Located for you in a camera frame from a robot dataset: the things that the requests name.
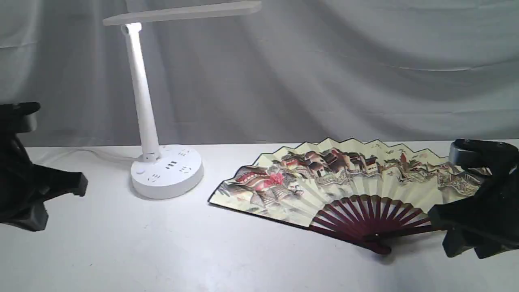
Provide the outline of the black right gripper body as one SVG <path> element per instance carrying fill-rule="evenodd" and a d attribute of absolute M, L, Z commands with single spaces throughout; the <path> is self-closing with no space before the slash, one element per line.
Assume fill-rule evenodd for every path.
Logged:
<path fill-rule="evenodd" d="M 468 246 L 517 248 L 518 168 L 501 173 L 493 171 L 472 199 Z"/>

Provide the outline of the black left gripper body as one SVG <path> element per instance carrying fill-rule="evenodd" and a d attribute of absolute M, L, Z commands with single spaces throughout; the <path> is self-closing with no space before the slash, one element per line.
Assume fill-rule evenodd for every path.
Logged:
<path fill-rule="evenodd" d="M 1 223 L 38 232 L 46 229 L 44 203 L 34 202 L 33 163 L 17 134 L 1 135 Z"/>

